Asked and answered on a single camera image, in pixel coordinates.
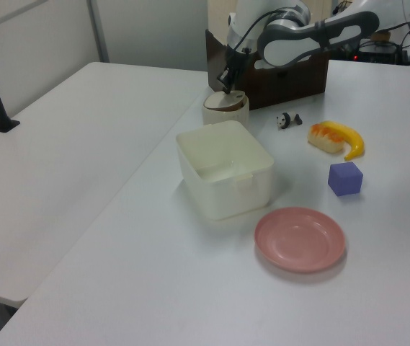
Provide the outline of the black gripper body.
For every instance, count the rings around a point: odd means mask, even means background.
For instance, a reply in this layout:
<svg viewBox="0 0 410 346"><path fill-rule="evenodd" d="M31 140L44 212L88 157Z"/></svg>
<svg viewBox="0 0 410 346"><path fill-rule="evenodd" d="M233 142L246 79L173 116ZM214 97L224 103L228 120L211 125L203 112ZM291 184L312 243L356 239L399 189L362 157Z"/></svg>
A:
<svg viewBox="0 0 410 346"><path fill-rule="evenodd" d="M241 75L247 69L251 60L251 48L232 48L226 47L226 69L229 75Z"/></svg>

